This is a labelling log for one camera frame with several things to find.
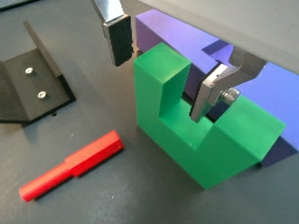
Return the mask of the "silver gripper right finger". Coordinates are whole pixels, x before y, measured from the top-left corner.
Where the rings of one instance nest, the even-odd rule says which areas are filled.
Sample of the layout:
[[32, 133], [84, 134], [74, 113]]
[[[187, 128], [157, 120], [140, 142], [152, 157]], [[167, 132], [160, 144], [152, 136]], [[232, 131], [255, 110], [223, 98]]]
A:
[[219, 101], [231, 104], [237, 99], [239, 91], [235, 86], [253, 80], [267, 64], [263, 59], [239, 47], [233, 48], [228, 62], [231, 66], [220, 64], [200, 83], [189, 112], [195, 122], [208, 114]]

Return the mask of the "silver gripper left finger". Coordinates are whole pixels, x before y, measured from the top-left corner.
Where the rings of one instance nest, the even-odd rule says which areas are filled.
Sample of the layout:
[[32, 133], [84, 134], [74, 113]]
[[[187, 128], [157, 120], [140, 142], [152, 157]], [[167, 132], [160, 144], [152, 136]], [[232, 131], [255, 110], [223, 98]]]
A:
[[118, 67], [133, 54], [131, 17], [124, 13], [120, 0], [89, 0], [100, 18], [112, 63]]

